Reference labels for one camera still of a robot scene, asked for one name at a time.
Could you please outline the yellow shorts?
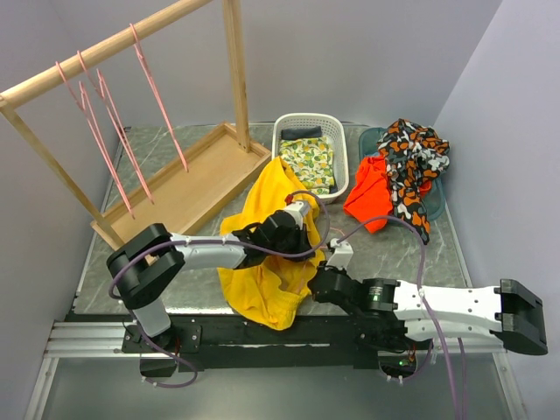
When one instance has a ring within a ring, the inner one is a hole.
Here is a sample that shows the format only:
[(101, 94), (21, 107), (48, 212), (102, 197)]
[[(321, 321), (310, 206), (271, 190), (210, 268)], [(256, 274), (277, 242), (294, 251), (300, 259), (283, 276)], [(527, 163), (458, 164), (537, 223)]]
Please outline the yellow shorts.
[[(292, 169), (281, 158), (274, 158), (249, 190), (242, 211), (222, 220), (220, 233), (229, 234), (253, 222), (263, 222), (284, 208), (288, 194), (304, 188)], [(305, 295), (280, 290), (280, 278), (270, 266), (278, 257), (268, 255), (262, 264), (252, 268), (217, 271), (224, 298), (234, 310), (246, 319), (282, 331), (292, 326), (298, 307), (311, 291), (307, 285)]]

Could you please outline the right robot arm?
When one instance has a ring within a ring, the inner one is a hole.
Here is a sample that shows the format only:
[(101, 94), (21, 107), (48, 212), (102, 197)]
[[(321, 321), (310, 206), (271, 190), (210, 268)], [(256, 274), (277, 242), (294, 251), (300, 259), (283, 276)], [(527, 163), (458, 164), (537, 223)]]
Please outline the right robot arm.
[(548, 352), (543, 301), (514, 279), (471, 289), (417, 287), (381, 277), (358, 281), (321, 265), (308, 286), (314, 301), (337, 305), (354, 319), (359, 343), (382, 351), (474, 338), (517, 354)]

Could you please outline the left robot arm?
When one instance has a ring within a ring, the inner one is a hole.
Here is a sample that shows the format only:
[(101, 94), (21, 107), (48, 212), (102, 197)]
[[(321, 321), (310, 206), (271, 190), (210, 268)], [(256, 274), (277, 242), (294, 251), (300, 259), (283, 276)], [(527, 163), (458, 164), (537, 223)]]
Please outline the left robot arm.
[(272, 329), (291, 325), (323, 255), (321, 236), (305, 203), (232, 227), (218, 236), (173, 234), (155, 223), (106, 261), (108, 294), (121, 301), (152, 350), (178, 335), (162, 299), (181, 270), (215, 269), (227, 303), (244, 318)]

